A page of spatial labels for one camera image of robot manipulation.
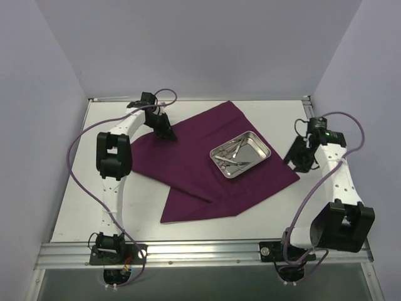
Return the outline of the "purple surgical cloth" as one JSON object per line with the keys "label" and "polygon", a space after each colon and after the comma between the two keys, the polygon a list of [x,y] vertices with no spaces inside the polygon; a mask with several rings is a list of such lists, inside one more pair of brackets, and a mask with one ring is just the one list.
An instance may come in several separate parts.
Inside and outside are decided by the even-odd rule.
{"label": "purple surgical cloth", "polygon": [[161,223],[237,216],[299,180],[279,154],[228,179],[213,162],[213,148],[250,130],[232,103],[224,102],[172,127],[177,141],[145,134],[131,144],[132,171],[170,186]]}

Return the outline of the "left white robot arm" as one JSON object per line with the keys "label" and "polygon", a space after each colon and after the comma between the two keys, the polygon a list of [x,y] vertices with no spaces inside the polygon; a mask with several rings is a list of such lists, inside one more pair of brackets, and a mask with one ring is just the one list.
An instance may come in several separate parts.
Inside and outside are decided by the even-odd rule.
{"label": "left white robot arm", "polygon": [[112,263],[121,262],[127,254],[123,233],[123,187],[132,171],[130,139],[143,125],[151,128],[158,139],[176,141],[169,118],[164,112],[166,103],[158,103],[156,93],[143,92],[140,100],[130,102],[126,116],[107,132],[96,137],[96,169],[103,185],[101,230],[96,247]]}

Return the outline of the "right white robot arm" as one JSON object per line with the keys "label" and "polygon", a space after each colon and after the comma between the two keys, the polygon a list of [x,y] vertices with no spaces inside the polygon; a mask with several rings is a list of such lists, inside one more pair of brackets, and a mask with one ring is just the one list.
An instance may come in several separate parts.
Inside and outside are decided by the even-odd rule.
{"label": "right white robot arm", "polygon": [[[347,157],[360,150],[348,150],[344,134],[328,129],[326,116],[312,117],[306,122],[305,135],[297,135],[284,163],[291,163],[296,173],[308,173],[316,164],[321,180],[301,203],[278,251],[287,259],[301,249],[329,249],[358,253],[375,220],[373,208],[366,207],[357,193]],[[296,225],[312,195],[323,187],[325,205],[307,227]]]}

